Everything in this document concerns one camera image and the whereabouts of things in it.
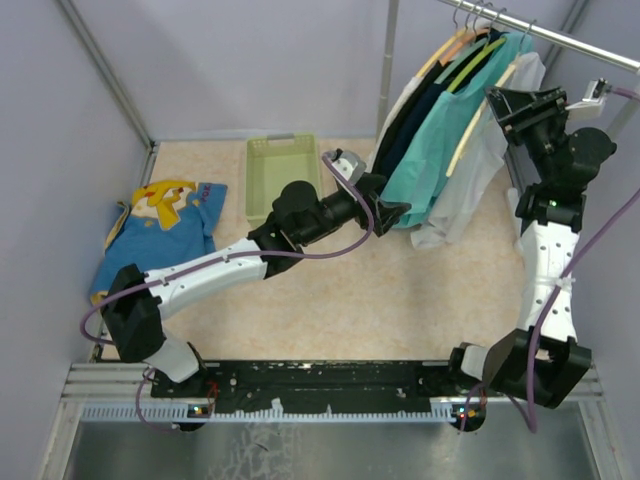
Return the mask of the cream hanger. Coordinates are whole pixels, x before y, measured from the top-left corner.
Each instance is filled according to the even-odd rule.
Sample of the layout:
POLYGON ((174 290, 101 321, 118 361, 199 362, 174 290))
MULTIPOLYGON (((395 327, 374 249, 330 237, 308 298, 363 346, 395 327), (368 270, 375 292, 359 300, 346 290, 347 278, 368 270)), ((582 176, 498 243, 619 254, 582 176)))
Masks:
POLYGON ((486 109, 484 89, 489 86, 502 85, 517 69, 521 53, 528 53, 532 50, 529 30, 530 28, 524 33, 505 34, 506 42, 493 53, 486 65, 471 78, 467 85, 454 93, 456 99, 465 101, 465 113, 472 112, 473 115, 467 119, 465 130, 457 138, 456 149, 450 156, 446 177, 453 174, 474 128, 486 109))

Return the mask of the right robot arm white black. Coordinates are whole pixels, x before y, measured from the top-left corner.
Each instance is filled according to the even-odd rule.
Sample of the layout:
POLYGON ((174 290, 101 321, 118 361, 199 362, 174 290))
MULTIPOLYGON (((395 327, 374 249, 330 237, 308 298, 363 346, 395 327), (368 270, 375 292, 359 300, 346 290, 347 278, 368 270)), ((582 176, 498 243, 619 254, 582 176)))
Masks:
POLYGON ((515 208, 526 273, 517 325, 489 348, 463 343, 453 349, 446 380, 454 393, 470 395, 484 383, 553 409, 589 370, 592 353, 579 346, 573 325, 570 271, 578 258, 586 188, 617 145, 598 128, 569 133, 566 124, 599 115, 610 90, 605 80, 593 80, 583 99, 571 104, 560 87, 487 88, 505 139, 525 147, 539 180, 524 189, 515 208))

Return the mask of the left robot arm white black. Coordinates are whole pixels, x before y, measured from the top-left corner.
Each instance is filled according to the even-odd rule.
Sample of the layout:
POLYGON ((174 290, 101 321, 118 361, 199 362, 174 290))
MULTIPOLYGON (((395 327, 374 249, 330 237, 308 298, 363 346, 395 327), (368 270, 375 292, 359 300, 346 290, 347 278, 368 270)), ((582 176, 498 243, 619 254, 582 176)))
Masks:
POLYGON ((266 222, 231 246, 147 272, 134 263, 122 267, 101 308, 119 359, 155 368, 186 396, 201 394, 208 373, 197 351, 166 332, 163 321, 214 293, 286 272, 306 258, 304 247, 349 221, 367 234, 385 235, 411 208, 379 196, 385 181, 365 173, 356 184, 319 198, 310 183, 296 180, 273 201, 266 222))

